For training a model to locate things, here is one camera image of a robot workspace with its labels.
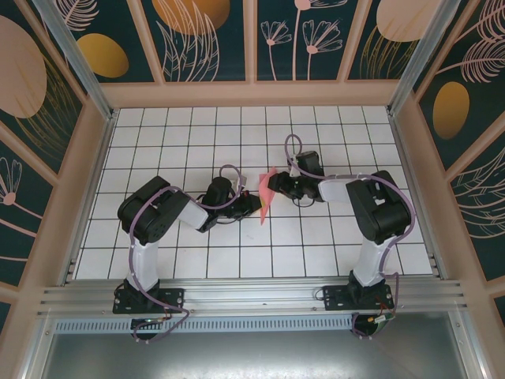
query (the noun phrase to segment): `leaf illustration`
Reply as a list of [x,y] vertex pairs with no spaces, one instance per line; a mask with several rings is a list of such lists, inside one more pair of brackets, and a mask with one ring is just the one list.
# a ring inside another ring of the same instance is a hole
[[487,41],[502,39],[505,36],[504,0],[486,0],[479,16],[477,31]]
[[474,43],[459,65],[465,81],[491,83],[491,78],[505,67],[505,39]]
[[54,0],[54,4],[66,26],[75,32],[84,31],[99,12],[96,0]]

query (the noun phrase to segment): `purple cable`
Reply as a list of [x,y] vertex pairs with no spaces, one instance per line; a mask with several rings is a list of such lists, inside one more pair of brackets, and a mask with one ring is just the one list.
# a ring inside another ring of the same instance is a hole
[[[221,175],[221,173],[222,173],[222,171],[223,171],[224,168],[233,168],[238,173],[238,185],[239,185],[239,191],[237,191],[235,193],[235,195],[228,202],[226,202],[225,204],[218,205],[218,206],[202,205],[202,204],[198,203],[195,199],[193,199],[192,197],[190,197],[182,189],[180,189],[180,188],[178,188],[176,186],[167,186],[165,188],[162,188],[160,191],[158,191],[157,193],[155,193],[153,196],[151,196],[151,198],[148,201],[146,201],[146,203],[144,205],[142,205],[142,207],[140,207],[139,212],[135,215],[135,217],[133,217],[132,224],[129,227],[130,246],[129,246],[129,256],[128,256],[128,266],[129,266],[129,270],[130,270],[130,272],[132,274],[133,282],[135,283],[135,285],[137,286],[137,289],[139,290],[139,292],[141,294],[143,294],[147,299],[149,299],[152,302],[154,302],[155,304],[161,306],[165,310],[169,309],[169,310],[182,311],[182,312],[186,313],[186,315],[181,320],[179,320],[174,325],[172,325],[172,327],[170,327],[166,332],[158,334],[158,335],[154,336],[153,338],[151,338],[149,340],[145,340],[146,344],[149,344],[149,343],[152,343],[152,342],[156,342],[156,341],[161,340],[162,338],[168,336],[174,329],[176,329],[180,324],[182,324],[189,317],[189,311],[186,310],[186,309],[184,309],[184,308],[179,308],[177,306],[171,306],[170,304],[166,304],[164,302],[160,302],[157,298],[153,298],[152,296],[150,296],[150,294],[148,292],[146,292],[145,289],[142,288],[142,285],[140,284],[140,281],[137,279],[137,274],[135,273],[135,268],[133,267],[133,248],[135,246],[135,235],[134,235],[135,226],[137,225],[137,222],[138,222],[139,218],[142,216],[142,214],[144,213],[144,211],[153,203],[153,201],[156,200],[158,197],[160,197],[161,195],[163,195],[167,191],[171,191],[171,192],[179,191],[179,192],[182,192],[186,196],[188,196],[193,202],[195,202],[197,205],[199,205],[201,208],[206,208],[206,209],[222,209],[222,208],[227,207],[228,205],[230,205],[231,203],[233,203],[235,200],[237,200],[237,198],[240,196],[240,193],[241,193],[241,190],[242,190],[242,176],[241,176],[241,172],[235,166],[233,166],[231,164],[225,164],[224,166],[222,166],[219,169],[219,175]],[[139,324],[133,330],[133,338],[135,338],[135,341],[137,343],[140,342],[141,339],[137,335],[137,332],[138,332],[138,330],[140,328],[142,328],[142,327],[144,327],[146,325],[162,324],[164,321],[165,320],[163,320],[163,321],[151,321],[151,322],[143,322],[143,323]]]
[[[373,176],[373,175],[368,175],[368,174],[357,174],[357,175],[343,174],[343,175],[320,176],[320,175],[314,175],[314,174],[311,174],[310,172],[302,170],[297,165],[297,163],[295,162],[295,160],[293,158],[291,158],[291,156],[290,156],[290,152],[288,150],[288,143],[289,143],[290,138],[293,138],[293,139],[295,139],[295,140],[298,141],[300,149],[298,150],[297,154],[301,153],[301,149],[303,147],[303,144],[301,142],[301,138],[299,136],[297,136],[296,134],[290,134],[289,136],[287,136],[286,140],[284,141],[284,152],[286,153],[286,157],[288,159],[288,162],[290,163],[290,166],[296,168],[303,175],[308,176],[310,178],[314,178],[314,179],[320,179],[320,180],[329,180],[329,179],[360,179],[360,178],[367,178],[367,179],[370,179],[370,180],[374,180],[374,181],[382,183],[385,186],[387,186],[387,187],[391,188],[392,190],[394,190],[402,198],[403,202],[406,204],[407,208],[409,209],[410,220],[411,220],[409,227],[407,227],[407,230],[405,231],[405,233],[403,233],[403,235],[399,235],[396,238],[392,239],[391,242],[389,242],[389,245],[387,245],[386,249],[384,250],[384,254],[380,258],[380,263],[379,263],[379,272],[380,272],[380,275],[384,279],[394,278],[396,280],[396,284],[395,284],[395,288],[396,288],[396,290],[395,290],[395,305],[394,305],[393,310],[392,310],[392,313],[395,314],[396,313],[396,307],[398,306],[398,289],[399,289],[399,286],[400,286],[400,275],[397,272],[395,272],[394,274],[391,274],[391,275],[387,275],[387,274],[383,273],[383,270],[384,270],[384,265],[385,265],[385,262],[386,262],[386,257],[389,254],[389,251],[391,250],[391,248],[394,245],[396,245],[398,242],[400,242],[401,240],[403,240],[407,235],[409,235],[410,232],[413,230],[413,227],[416,224],[416,218],[415,218],[416,212],[415,212],[412,204],[410,203],[409,198],[397,186],[394,186],[393,184],[389,183],[385,179],[382,179],[382,178],[379,178],[379,177],[376,177],[376,176]],[[357,336],[366,336],[364,333],[360,332],[359,330],[356,330],[356,328],[355,328],[356,319],[357,319],[358,315],[359,315],[359,313],[355,313],[353,315],[352,332],[353,332],[353,334],[355,334]]]

